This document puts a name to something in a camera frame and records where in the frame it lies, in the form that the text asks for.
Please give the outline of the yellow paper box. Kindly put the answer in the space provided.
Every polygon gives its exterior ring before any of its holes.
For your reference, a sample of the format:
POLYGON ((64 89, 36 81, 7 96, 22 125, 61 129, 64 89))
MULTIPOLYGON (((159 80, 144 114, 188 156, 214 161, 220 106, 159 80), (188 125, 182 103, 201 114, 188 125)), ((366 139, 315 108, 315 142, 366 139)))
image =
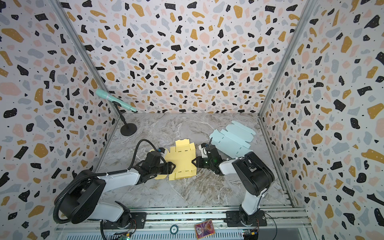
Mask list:
POLYGON ((158 175, 156 180, 169 177, 169 181, 191 178, 197 175, 197 167, 192 163, 196 156, 196 147, 189 139, 175 141, 175 146, 165 151, 165 161, 176 165, 169 175, 158 175))

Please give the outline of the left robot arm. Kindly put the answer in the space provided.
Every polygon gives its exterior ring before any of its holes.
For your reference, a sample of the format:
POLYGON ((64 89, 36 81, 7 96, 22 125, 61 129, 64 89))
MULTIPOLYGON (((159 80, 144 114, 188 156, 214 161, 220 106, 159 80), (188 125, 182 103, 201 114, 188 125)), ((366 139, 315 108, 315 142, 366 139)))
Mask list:
POLYGON ((128 207, 116 201, 102 203, 101 196, 109 191, 144 184, 159 175, 170 175, 176 169, 166 162, 159 151, 149 152, 135 166, 114 172, 81 171, 55 199, 53 219, 57 224, 79 224, 86 220, 113 223, 118 228, 133 224, 128 207))

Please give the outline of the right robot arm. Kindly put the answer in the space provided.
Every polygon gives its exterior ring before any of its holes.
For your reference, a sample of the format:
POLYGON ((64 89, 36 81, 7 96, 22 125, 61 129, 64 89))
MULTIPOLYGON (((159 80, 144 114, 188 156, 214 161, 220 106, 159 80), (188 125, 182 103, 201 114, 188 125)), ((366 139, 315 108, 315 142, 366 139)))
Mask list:
POLYGON ((227 211, 224 222, 229 227, 256 227, 266 225, 264 212, 260 208, 262 198, 275 181, 270 168, 254 153, 230 160, 222 159, 214 145, 201 147, 203 156, 196 157, 192 164, 198 169, 208 169, 217 175, 237 174, 246 194, 237 211, 227 211))

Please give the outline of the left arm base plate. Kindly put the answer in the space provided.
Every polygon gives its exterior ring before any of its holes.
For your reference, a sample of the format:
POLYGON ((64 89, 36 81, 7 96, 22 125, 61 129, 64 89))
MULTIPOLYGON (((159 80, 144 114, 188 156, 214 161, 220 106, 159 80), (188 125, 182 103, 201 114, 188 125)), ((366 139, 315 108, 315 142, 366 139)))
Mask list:
POLYGON ((116 221, 106 221, 103 224, 104 230, 138 230, 143 229, 146 223, 147 213, 134 212, 123 213, 123 215, 116 221))

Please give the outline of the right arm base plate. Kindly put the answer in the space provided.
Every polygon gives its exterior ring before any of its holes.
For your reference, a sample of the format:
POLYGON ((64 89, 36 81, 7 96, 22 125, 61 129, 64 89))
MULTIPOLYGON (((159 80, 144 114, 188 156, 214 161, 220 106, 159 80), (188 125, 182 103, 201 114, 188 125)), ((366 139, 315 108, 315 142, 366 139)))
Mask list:
POLYGON ((265 212, 258 210, 252 215, 247 215, 244 211, 227 211, 224 222, 228 227, 266 227, 267 220, 265 212))

